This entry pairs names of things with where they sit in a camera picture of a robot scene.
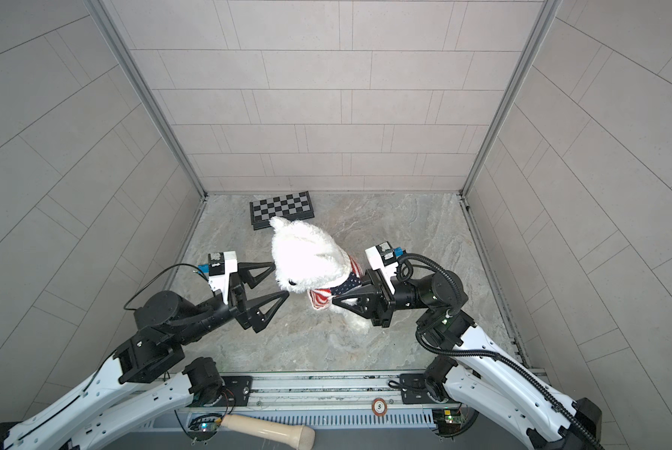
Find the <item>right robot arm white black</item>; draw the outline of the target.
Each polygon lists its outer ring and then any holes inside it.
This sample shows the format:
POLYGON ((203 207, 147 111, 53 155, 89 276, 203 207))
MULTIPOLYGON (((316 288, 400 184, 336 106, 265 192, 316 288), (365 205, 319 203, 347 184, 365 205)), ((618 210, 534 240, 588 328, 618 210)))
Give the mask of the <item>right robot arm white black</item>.
POLYGON ((337 291, 332 304, 385 326, 396 311, 422 309, 418 344, 435 355, 422 375, 396 388, 435 402, 456 402, 488 417, 529 449, 599 449, 602 410, 540 380, 500 349, 461 307, 467 301, 452 271, 384 281, 370 270, 360 286, 337 291))

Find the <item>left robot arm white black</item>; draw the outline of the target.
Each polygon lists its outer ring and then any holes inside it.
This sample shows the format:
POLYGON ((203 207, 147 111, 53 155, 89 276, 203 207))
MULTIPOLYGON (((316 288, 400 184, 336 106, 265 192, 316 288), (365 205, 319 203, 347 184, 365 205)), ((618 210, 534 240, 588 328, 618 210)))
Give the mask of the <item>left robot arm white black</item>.
POLYGON ((66 448, 92 418, 182 362, 185 346, 232 320, 245 330, 262 331, 289 293, 250 300, 245 290, 257 287, 275 269, 274 262, 210 260, 195 270, 210 285, 210 298, 195 305, 176 292, 156 292, 133 312, 136 332, 82 384, 25 421, 0 423, 0 449, 66 448))

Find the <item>red white striped knit sweater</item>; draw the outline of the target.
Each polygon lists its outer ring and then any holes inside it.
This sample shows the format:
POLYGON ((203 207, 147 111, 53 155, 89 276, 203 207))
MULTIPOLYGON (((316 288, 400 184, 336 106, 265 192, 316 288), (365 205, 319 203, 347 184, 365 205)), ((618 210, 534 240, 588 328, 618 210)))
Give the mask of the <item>red white striped knit sweater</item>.
POLYGON ((353 257, 349 257, 349 262, 351 271, 341 284, 328 288, 309 290, 308 297, 315 311, 329 308, 334 296, 341 296, 362 285, 362 268, 353 257))

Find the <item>white teddy bear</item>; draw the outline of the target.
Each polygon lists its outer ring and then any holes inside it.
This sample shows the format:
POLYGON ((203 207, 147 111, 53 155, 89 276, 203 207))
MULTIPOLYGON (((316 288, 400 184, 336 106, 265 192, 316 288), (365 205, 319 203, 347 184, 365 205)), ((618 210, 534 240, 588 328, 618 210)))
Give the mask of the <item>white teddy bear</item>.
MULTIPOLYGON (((276 266, 275 278, 282 289, 305 294, 309 299, 309 290, 336 286, 348 277, 351 256, 324 230, 305 221, 282 217, 273 217, 270 227, 274 231, 271 255, 276 266)), ((371 328, 369 320, 332 304, 317 311, 342 315, 349 330, 360 335, 371 328)))

